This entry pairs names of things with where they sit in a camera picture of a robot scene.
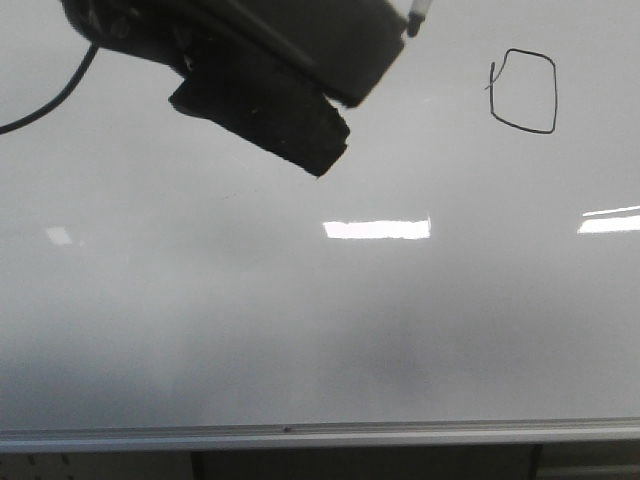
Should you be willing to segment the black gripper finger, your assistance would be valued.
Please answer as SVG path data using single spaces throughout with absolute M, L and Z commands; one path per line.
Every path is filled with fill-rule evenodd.
M 195 1 L 184 101 L 361 104 L 404 48 L 387 1 Z
M 315 177 L 343 155 L 350 135 L 321 89 L 252 50 L 209 50 L 194 57 L 169 102 Z

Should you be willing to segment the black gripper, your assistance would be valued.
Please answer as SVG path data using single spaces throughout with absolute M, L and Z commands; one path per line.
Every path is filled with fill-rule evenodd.
M 66 19 L 91 44 L 162 64 L 179 75 L 220 67 L 256 75 L 260 51 L 221 1 L 63 1 Z

